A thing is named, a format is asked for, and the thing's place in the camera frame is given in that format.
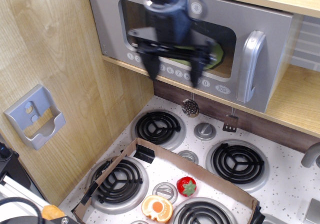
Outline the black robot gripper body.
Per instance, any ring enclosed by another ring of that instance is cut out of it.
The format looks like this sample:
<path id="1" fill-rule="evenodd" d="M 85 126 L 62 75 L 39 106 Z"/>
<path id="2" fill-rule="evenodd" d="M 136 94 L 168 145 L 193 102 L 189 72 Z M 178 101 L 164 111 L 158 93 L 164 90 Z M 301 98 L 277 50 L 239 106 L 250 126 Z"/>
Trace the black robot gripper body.
<path id="1" fill-rule="evenodd" d="M 192 22 L 188 14 L 149 13 L 147 15 L 149 26 L 132 28 L 128 30 L 128 36 L 138 54 L 146 52 L 158 52 L 160 57 L 173 57 L 191 62 L 192 59 L 205 59 L 210 62 L 210 51 L 204 50 L 187 52 L 175 46 L 197 46 L 215 44 L 215 41 L 192 29 Z"/>

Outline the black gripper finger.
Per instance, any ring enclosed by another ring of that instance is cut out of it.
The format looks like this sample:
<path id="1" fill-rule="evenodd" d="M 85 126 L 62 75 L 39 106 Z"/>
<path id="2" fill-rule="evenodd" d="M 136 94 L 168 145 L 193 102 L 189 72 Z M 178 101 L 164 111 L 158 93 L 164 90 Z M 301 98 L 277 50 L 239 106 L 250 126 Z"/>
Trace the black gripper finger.
<path id="1" fill-rule="evenodd" d="M 140 53 L 142 63 L 152 81 L 155 81 L 160 70 L 160 60 L 158 52 Z"/>
<path id="2" fill-rule="evenodd" d="M 191 60 L 190 80 L 192 87 L 195 88 L 198 85 L 199 78 L 202 76 L 202 72 L 209 61 L 205 59 L 192 59 Z"/>

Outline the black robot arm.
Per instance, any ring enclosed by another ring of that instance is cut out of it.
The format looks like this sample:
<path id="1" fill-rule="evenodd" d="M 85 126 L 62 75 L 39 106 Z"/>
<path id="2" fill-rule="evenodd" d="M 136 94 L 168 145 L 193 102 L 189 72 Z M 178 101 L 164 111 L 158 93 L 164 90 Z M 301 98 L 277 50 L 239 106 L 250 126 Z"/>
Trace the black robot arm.
<path id="1" fill-rule="evenodd" d="M 198 84 L 205 65 L 211 62 L 215 40 L 197 32 L 189 16 L 189 0 L 143 0 L 150 27 L 131 29 L 128 35 L 136 42 L 136 52 L 150 78 L 155 80 L 160 70 L 160 57 L 190 63 L 190 81 Z"/>

